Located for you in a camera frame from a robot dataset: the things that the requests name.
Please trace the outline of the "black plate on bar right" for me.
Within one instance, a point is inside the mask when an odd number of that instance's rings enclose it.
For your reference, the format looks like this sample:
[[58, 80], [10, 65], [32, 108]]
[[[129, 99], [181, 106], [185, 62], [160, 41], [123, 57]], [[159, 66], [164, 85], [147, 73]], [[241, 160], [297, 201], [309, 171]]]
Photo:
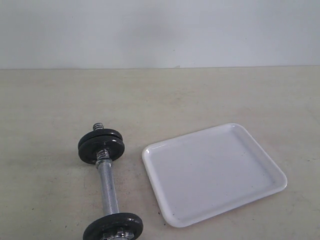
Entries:
[[109, 159], [115, 161], [119, 159], [125, 151], [124, 142], [113, 136], [98, 136], [87, 139], [78, 144], [78, 156], [87, 163], [94, 165], [98, 160], [98, 153], [102, 152]]

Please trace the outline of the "chrome collar nut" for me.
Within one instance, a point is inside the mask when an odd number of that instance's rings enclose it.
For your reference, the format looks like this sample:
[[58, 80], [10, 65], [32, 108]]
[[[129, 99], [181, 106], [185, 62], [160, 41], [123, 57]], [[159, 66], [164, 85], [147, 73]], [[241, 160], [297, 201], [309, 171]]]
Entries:
[[104, 233], [102, 240], [133, 240], [135, 237], [131, 230], [125, 230], [124, 228], [117, 229], [113, 233]]

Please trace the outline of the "chrome threaded dumbbell bar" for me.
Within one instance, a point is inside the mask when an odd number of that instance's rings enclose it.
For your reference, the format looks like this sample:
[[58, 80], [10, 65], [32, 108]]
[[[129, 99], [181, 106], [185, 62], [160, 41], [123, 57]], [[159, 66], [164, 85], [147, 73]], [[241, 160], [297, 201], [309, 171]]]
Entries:
[[106, 153], [99, 152], [95, 163], [101, 182], [103, 214], [105, 216], [120, 212], [113, 176], [113, 161]]

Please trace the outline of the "black plate on bar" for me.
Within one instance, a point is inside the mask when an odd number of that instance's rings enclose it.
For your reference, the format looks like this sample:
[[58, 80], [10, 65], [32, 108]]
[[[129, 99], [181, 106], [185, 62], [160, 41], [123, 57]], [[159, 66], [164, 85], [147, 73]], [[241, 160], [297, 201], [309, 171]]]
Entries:
[[115, 161], [119, 159], [125, 151], [124, 142], [113, 136], [98, 136], [87, 139], [78, 144], [78, 156], [87, 163], [94, 165], [98, 160], [98, 153], [102, 152], [109, 159]]
[[85, 230], [83, 240], [102, 240], [104, 236], [111, 236], [119, 229], [133, 233], [132, 240], [136, 240], [143, 232], [144, 225], [142, 219], [129, 212], [120, 212], [103, 216], [93, 221]]

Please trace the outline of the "black plate on bar left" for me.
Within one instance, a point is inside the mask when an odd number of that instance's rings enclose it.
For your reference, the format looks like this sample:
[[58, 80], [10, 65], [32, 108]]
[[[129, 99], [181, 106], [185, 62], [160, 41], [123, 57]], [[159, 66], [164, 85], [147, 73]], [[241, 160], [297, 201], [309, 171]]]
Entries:
[[85, 230], [83, 240], [102, 240], [104, 236], [111, 236], [119, 229], [133, 233], [132, 240], [136, 240], [143, 232], [144, 225], [142, 219], [129, 212], [120, 212], [103, 216], [93, 221]]

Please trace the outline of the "black weight plate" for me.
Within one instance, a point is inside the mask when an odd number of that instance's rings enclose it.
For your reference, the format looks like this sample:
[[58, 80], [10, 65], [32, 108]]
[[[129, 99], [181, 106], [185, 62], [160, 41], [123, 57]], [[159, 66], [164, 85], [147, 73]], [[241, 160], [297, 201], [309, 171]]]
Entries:
[[116, 137], [118, 139], [123, 140], [123, 136], [121, 135], [120, 132], [118, 132], [115, 129], [111, 128], [103, 128], [103, 129], [98, 129], [98, 130], [93, 130], [85, 134], [78, 142], [78, 147], [80, 147], [84, 142], [96, 138], [96, 137]]

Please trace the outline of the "white rectangular tray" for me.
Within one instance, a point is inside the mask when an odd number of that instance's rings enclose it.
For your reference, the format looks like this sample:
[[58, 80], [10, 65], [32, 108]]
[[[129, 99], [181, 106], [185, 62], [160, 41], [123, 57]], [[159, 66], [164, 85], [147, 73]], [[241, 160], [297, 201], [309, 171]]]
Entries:
[[148, 145], [142, 160], [164, 220], [184, 228], [283, 191], [284, 172], [240, 124]]

